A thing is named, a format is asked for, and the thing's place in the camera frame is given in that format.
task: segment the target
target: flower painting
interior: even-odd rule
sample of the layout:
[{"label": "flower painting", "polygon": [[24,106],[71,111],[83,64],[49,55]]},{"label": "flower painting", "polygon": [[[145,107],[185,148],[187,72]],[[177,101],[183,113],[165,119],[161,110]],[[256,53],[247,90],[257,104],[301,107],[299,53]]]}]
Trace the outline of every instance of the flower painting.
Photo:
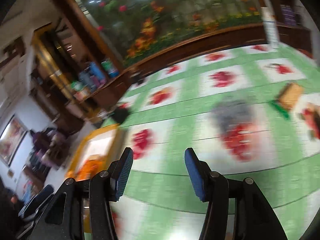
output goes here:
[{"label": "flower painting", "polygon": [[0,157],[7,166],[10,166],[26,133],[27,128],[14,115],[0,137]]}]

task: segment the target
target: yellow tray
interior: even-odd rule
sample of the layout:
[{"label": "yellow tray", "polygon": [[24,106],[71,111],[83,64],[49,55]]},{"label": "yellow tray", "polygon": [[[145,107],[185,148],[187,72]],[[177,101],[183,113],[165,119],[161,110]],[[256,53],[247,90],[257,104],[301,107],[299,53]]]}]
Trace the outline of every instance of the yellow tray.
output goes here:
[{"label": "yellow tray", "polygon": [[[75,155],[73,156],[71,163],[69,165],[68,171],[66,173],[66,178],[74,178],[76,177],[76,173],[77,173],[77,167],[79,166],[79,162],[83,159],[83,154],[84,154],[84,148],[85,146],[88,144],[88,142],[95,138],[96,136],[109,132],[111,130],[115,130],[115,135],[113,138],[113,141],[111,142],[111,146],[108,150],[107,153],[105,153],[104,157],[103,157],[103,162],[101,164],[101,166],[99,167],[99,171],[102,170],[106,170],[108,169],[108,167],[110,166],[110,164],[119,159],[118,156],[118,150],[119,150],[119,145],[121,144],[121,139],[122,139],[122,135],[121,135],[121,131],[119,129],[119,124],[113,124],[113,125],[109,125],[97,130],[92,131],[87,137],[85,137],[82,142],[80,143]],[[89,214],[89,210],[85,209],[85,218],[83,221],[83,225],[84,225],[84,232],[85,233],[91,233],[91,229],[90,229],[90,214]]]}]

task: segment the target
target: white wall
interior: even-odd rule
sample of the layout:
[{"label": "white wall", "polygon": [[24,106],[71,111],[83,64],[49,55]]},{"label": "white wall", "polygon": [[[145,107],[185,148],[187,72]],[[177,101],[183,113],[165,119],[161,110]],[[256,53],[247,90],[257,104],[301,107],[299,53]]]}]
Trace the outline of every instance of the white wall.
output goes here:
[{"label": "white wall", "polygon": [[[31,97],[25,95],[17,102],[17,104],[13,105],[11,109],[8,109],[5,117],[1,117],[0,134],[2,134],[4,128],[14,114],[20,119],[20,121],[27,127],[28,130],[33,129],[35,131],[41,131],[48,126],[52,126],[50,119],[36,104],[36,102],[33,101]],[[8,177],[7,172],[9,168],[2,161],[0,161],[0,176],[5,187],[16,190],[16,183],[19,180],[22,168],[25,165],[32,147],[32,139],[30,133],[28,132],[22,140],[10,166],[10,169],[14,172],[13,178]]]}]

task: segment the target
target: black object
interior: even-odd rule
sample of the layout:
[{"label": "black object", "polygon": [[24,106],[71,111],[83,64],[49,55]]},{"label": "black object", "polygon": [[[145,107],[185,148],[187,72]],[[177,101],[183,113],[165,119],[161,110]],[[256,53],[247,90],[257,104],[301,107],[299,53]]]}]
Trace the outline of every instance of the black object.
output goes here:
[{"label": "black object", "polygon": [[134,74],[131,75],[132,84],[141,85],[144,82],[144,77],[141,74],[141,71],[136,71]]},{"label": "black object", "polygon": [[33,215],[36,209],[50,197],[53,193],[51,185],[45,186],[37,195],[33,196],[28,203],[20,210],[19,217],[22,219]]},{"label": "black object", "polygon": [[226,179],[199,161],[192,148],[186,150],[185,162],[197,196],[209,202],[199,239],[225,239],[229,198],[235,198],[234,240],[287,240],[272,207],[251,178]]},{"label": "black object", "polygon": [[116,109],[109,115],[116,123],[122,124],[129,116],[130,112],[125,107],[116,107]]},{"label": "black object", "polygon": [[[204,202],[209,202],[200,240],[225,239],[229,198],[236,199],[233,240],[287,240],[270,204],[252,179],[226,179],[218,172],[211,171],[206,162],[199,161],[192,148],[186,151],[190,157],[187,169],[192,173],[193,186],[199,186],[195,191]],[[130,159],[128,165],[129,156],[133,158],[132,150],[126,148],[119,161],[113,162],[108,171],[101,171],[91,180],[65,180],[29,240],[84,240],[83,199],[88,197],[92,239],[118,240],[109,201],[117,201],[124,191],[126,181],[120,184],[116,182],[121,181],[125,170],[127,175],[130,172],[132,162]],[[319,213],[300,240],[319,239]]]},{"label": "black object", "polygon": [[66,179],[48,204],[29,240],[84,240],[83,204],[90,199],[93,240],[117,240],[109,201],[116,202],[124,192],[133,152],[125,148],[120,160],[111,163],[92,179]]}]

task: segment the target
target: red flowers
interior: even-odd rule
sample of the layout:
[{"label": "red flowers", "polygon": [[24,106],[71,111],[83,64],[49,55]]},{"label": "red flowers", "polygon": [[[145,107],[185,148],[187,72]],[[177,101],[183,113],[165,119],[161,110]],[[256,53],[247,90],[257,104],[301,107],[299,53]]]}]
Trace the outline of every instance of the red flowers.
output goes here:
[{"label": "red flowers", "polygon": [[175,72],[175,71],[177,71],[179,69],[180,69],[179,65],[170,66],[170,67],[167,68],[166,74],[168,75],[168,74],[170,74],[172,72]]},{"label": "red flowers", "polygon": [[236,75],[230,71],[219,71],[209,77],[217,81],[213,87],[223,88],[232,85],[235,82]]},{"label": "red flowers", "polygon": [[243,123],[238,124],[233,130],[229,131],[225,137],[223,137],[224,145],[227,149],[231,150],[231,154],[242,162],[248,162],[252,160],[253,156],[249,155],[251,141],[249,135],[250,124]]},{"label": "red flowers", "polygon": [[170,98],[172,96],[172,88],[167,87],[164,88],[154,94],[151,95],[151,101],[149,102],[150,105],[157,105],[164,100]]},{"label": "red flowers", "polygon": [[123,108],[128,108],[129,107],[129,103],[126,102],[126,103],[123,103],[119,106],[119,108],[123,109]]},{"label": "red flowers", "polygon": [[137,160],[146,154],[146,150],[152,143],[153,132],[151,129],[144,129],[133,135],[133,159]]},{"label": "red flowers", "polygon": [[260,51],[268,51],[268,48],[266,46],[263,46],[263,45],[255,45],[252,48],[256,49],[256,50],[260,50]]},{"label": "red flowers", "polygon": [[119,12],[124,12],[127,10],[127,7],[125,5],[122,5],[119,7]]},{"label": "red flowers", "polygon": [[307,108],[303,109],[301,118],[306,122],[310,130],[311,139],[317,138],[320,139],[320,130],[316,123],[315,117],[316,112],[318,111],[319,106],[316,106],[312,103],[308,103]]},{"label": "red flowers", "polygon": [[104,7],[106,5],[106,2],[99,3],[99,7]]},{"label": "red flowers", "polygon": [[282,64],[273,63],[267,67],[274,68],[281,75],[293,73],[293,70],[290,67],[282,65]]},{"label": "red flowers", "polygon": [[206,59],[206,61],[215,61],[215,60],[221,59],[225,56],[226,55],[224,53],[216,52],[216,53],[211,53],[211,54],[205,55],[205,59]]}]

